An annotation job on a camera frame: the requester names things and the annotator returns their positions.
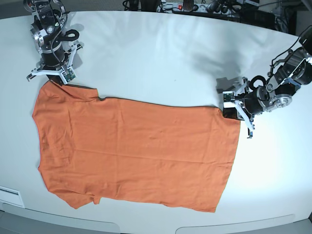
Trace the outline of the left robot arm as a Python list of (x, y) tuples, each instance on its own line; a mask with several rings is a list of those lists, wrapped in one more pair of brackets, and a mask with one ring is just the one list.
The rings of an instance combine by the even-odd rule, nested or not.
[(297, 39), (300, 47), (285, 51), (286, 57), (271, 61), (267, 78), (243, 78), (242, 84), (223, 92), (223, 116), (252, 122), (256, 115), (286, 107), (301, 86), (312, 81), (312, 28)]

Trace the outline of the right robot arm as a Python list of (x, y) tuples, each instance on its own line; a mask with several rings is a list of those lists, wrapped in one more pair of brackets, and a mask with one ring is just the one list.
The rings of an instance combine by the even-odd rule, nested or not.
[(54, 9), (49, 0), (25, 0), (24, 8), (32, 14), (31, 35), (35, 48), (41, 56), (35, 69), (27, 76), (30, 81), (37, 76), (47, 76), (59, 85), (67, 85), (77, 77), (73, 62), (77, 50), (79, 32), (75, 29), (64, 31), (69, 12), (60, 0), (53, 1), (59, 9)]

